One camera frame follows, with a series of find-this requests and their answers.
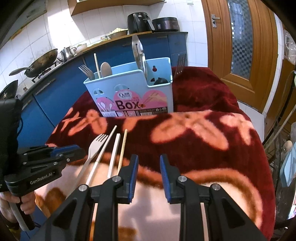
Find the door glass panel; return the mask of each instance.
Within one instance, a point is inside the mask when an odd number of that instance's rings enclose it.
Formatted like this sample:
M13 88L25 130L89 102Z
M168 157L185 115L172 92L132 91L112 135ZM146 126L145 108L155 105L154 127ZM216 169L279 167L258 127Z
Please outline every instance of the door glass panel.
M247 0L227 0L232 29L231 73L249 79L253 55L253 27Z

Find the black rice cooker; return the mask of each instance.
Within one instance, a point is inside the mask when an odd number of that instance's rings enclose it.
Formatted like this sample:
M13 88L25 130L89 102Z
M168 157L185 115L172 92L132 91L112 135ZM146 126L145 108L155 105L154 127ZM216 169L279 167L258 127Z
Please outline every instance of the black rice cooker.
M152 20L152 24L155 28L155 32L180 31L177 18L156 18Z

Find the air fryer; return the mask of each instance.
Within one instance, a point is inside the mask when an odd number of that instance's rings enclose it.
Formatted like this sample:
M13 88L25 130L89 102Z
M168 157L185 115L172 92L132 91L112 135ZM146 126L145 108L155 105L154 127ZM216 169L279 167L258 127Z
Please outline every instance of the air fryer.
M154 26L147 13L135 12L128 16L129 34L154 31Z

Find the bolt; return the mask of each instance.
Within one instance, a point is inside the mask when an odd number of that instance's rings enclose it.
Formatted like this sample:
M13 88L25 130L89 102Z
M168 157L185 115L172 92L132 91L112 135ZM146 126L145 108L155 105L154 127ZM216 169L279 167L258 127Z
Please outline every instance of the bolt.
M187 181L187 177L185 177L185 176L179 176L178 177L178 180L183 183L183 182Z
M220 186L219 184L217 184L217 183L214 183L214 184L212 185L212 188L213 188L215 191L218 191L218 190L221 189L221 186Z
M119 182L121 180L120 176L114 176L112 177L113 182Z
M81 192L85 191L86 189L87 189L87 185L85 185L85 184L80 185L78 188L78 190Z

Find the red blanket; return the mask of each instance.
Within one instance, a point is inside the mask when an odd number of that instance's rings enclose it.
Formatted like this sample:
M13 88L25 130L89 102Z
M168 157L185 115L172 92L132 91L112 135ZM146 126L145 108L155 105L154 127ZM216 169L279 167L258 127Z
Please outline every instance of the red blanket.
M123 165L128 164L131 154L137 154L139 171L132 204L119 207L120 240L178 240L180 209L169 206L164 196L159 167L162 153L195 182L220 183L270 239L275 218L271 173L260 138L235 96L210 69L186 67L173 81L173 99L171 114L103 118L85 92L47 143L59 147L77 144L87 153L98 134L109 134L114 125L122 135L128 129ZM106 180L114 138L92 185ZM67 165L60 179L36 191L36 203L45 215L68 195L84 162Z

